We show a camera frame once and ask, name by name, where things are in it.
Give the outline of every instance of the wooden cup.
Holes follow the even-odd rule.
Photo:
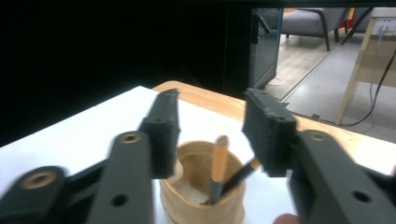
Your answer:
[[[246,183],[231,189],[215,203],[206,205],[210,191],[210,169],[215,144],[193,141],[177,149],[177,157],[183,166],[183,176],[174,183],[161,180],[161,201],[168,223],[206,224],[241,223]],[[225,180],[235,174],[243,164],[230,153]]]

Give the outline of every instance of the gray armchair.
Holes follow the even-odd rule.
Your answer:
[[[326,49],[330,51],[329,32],[334,31],[335,41],[339,41],[338,26],[347,18],[350,8],[299,8],[283,15],[282,34],[324,37]]]

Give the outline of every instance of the pen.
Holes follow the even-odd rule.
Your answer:
[[[222,135],[217,139],[213,151],[209,203],[216,203],[221,197],[227,159],[228,137],[226,135]]]
[[[221,195],[227,193],[230,189],[241,183],[248,175],[253,173],[260,166],[260,161],[257,158],[251,160],[248,164],[236,172],[223,186]]]

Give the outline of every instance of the floor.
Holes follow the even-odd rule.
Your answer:
[[[277,76],[283,84],[265,90],[287,104],[286,108],[295,114],[309,118],[316,116],[318,121],[334,123],[362,38],[363,35],[356,35],[344,46],[332,42],[329,53],[325,51],[324,41],[321,45],[313,42],[308,48],[307,37],[291,36],[289,40],[282,37]],[[343,123],[360,120],[370,110],[369,88],[366,83],[359,85]],[[395,94],[395,88],[382,87],[373,115],[359,125],[345,129],[396,143],[396,105],[389,103]]]
[[[344,30],[340,30],[339,34],[342,40],[345,37]],[[331,50],[334,50],[338,43],[334,41],[333,34],[330,34],[330,42]],[[324,38],[297,35],[286,38],[282,35],[276,79],[268,83],[265,90],[279,100],[285,99],[329,53]]]

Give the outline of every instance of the white table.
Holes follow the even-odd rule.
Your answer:
[[[103,160],[112,139],[134,131],[147,115],[158,92],[137,87],[102,104],[65,119],[40,132],[0,148],[0,197],[22,174],[40,166],[57,165],[74,175]],[[178,142],[214,142],[230,138],[230,150],[242,162],[253,157],[242,122],[179,101]],[[153,181],[155,223],[164,223],[158,180]],[[286,178],[268,178],[261,172],[247,179],[244,223],[272,223],[280,214],[295,214]]]

